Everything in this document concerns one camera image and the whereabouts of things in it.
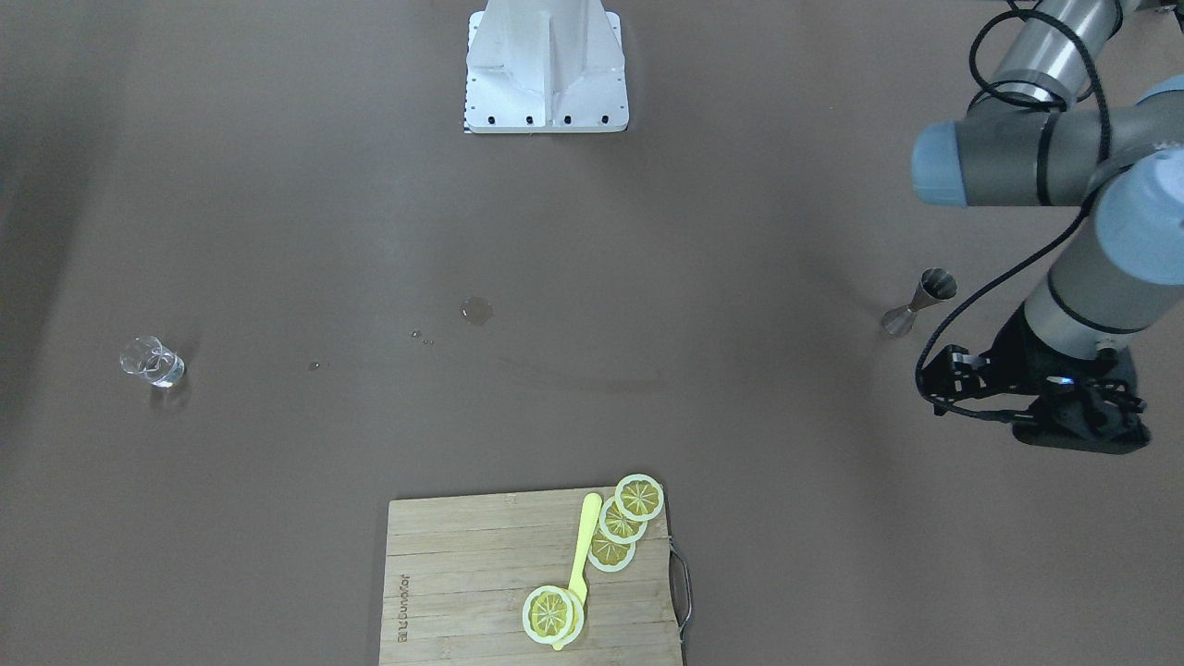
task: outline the lemon slice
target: lemon slice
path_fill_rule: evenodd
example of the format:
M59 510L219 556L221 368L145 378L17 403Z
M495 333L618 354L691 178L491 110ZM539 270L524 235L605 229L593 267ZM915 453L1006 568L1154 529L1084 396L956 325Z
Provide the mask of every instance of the lemon slice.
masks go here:
M609 498L600 507L600 531L610 542L628 545L642 538L645 533L644 520L630 520L620 511L617 498Z
M617 484L614 493L620 512L630 520L649 520L662 512L662 486L652 476L630 474Z
M562 649L565 645L575 640L580 635L580 632L584 630L584 604L580 603L580 600L575 598L575 595L571 590L564 590L564 594L572 602L572 609L575 611L575 621L572 623L572 628L568 629L567 635L551 645L555 649Z
M618 544L609 539L600 530L592 534L592 547L588 549L588 562L592 566L606 572L620 571L633 561L637 544Z
M522 604L522 628L534 642L552 645L575 623L575 603L567 590L555 585L535 588Z

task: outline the glass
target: glass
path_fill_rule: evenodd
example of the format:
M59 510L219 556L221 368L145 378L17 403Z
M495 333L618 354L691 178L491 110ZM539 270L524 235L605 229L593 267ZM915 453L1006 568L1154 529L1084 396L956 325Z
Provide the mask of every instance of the glass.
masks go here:
M141 335L128 342L120 354L120 366L153 386L168 389L185 374L185 361L153 335Z

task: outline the liquid spill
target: liquid spill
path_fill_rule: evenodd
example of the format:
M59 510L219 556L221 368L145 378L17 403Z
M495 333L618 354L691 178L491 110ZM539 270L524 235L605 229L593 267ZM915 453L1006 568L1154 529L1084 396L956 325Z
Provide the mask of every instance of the liquid spill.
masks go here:
M461 303L461 316L474 326L482 326L494 316L494 306L481 296L472 296Z

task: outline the jigger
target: jigger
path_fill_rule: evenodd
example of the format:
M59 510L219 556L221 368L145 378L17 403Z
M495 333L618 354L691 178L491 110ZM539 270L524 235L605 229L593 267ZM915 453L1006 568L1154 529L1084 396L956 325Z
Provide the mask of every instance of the jigger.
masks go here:
M889 335L900 338L913 329L913 321L916 313L922 308L948 301L958 294L958 282L954 276L946 273L944 268L931 268L921 274L921 281L916 284L913 300L906 306L890 309L880 320L880 326Z

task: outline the cutting board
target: cutting board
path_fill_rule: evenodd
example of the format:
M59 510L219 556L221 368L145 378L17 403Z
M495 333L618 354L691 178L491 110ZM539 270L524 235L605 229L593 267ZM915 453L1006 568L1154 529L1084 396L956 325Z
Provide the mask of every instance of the cutting board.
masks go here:
M530 591L567 585L584 495L612 491L392 501L379 664L682 666L664 508L623 570L585 566L587 621L574 642L555 652L522 630Z

